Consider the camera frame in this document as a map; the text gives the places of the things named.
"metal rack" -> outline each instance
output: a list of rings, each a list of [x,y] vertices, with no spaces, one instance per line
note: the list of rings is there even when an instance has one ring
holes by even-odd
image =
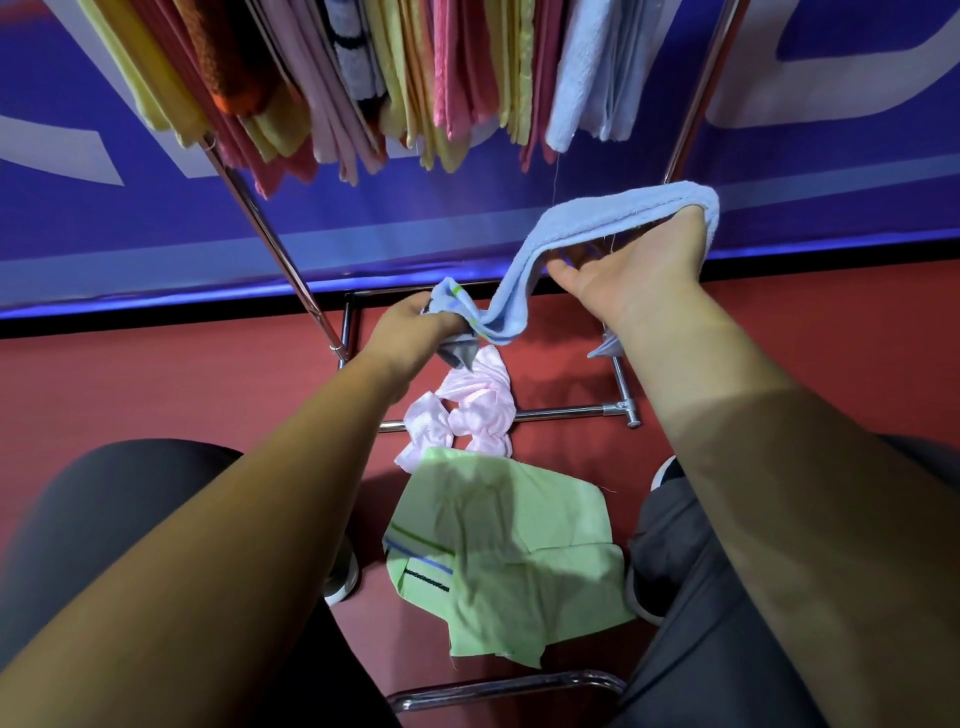
[[[663,183],[674,182],[683,171],[684,162],[690,151],[690,146],[696,136],[697,129],[707,111],[713,90],[716,88],[717,80],[723,69],[724,61],[729,53],[730,45],[736,37],[736,31],[747,10],[749,0],[726,0],[716,26],[713,30],[712,38],[707,50],[707,56],[704,60],[703,68],[690,98],[689,104],[684,115],[684,122],[681,125],[680,134],[674,144],[673,152],[670,155],[666,170],[663,174]],[[350,359],[350,351],[353,346],[353,329],[355,319],[359,316],[359,309],[356,305],[355,296],[347,293],[344,304],[344,319],[341,331],[338,333],[330,320],[326,317],[320,306],[310,292],[310,287],[297,268],[296,263],[290,257],[280,238],[270,227],[266,216],[260,210],[256,199],[250,192],[243,176],[235,170],[224,165],[217,152],[213,140],[206,149],[206,155],[213,164],[217,174],[220,175],[227,189],[237,204],[244,211],[244,214],[250,220],[256,234],[263,240],[264,245],[270,255],[273,256],[283,275],[290,282],[297,294],[297,298],[303,304],[306,312],[313,317],[314,321],[323,331],[329,342],[330,350],[338,358],[338,366],[343,367]],[[422,287],[410,287],[411,293],[421,290]],[[518,410],[516,412],[516,422],[536,422],[539,420],[564,420],[579,417],[611,417],[623,415],[627,418],[627,427],[639,427],[640,418],[636,411],[636,402],[630,396],[630,389],[627,386],[627,379],[623,372],[623,363],[619,357],[612,358],[613,377],[616,380],[617,391],[620,401],[604,404],[588,404],[578,407],[547,407],[543,409]],[[401,432],[404,430],[402,420],[390,420],[380,426],[380,432]]]

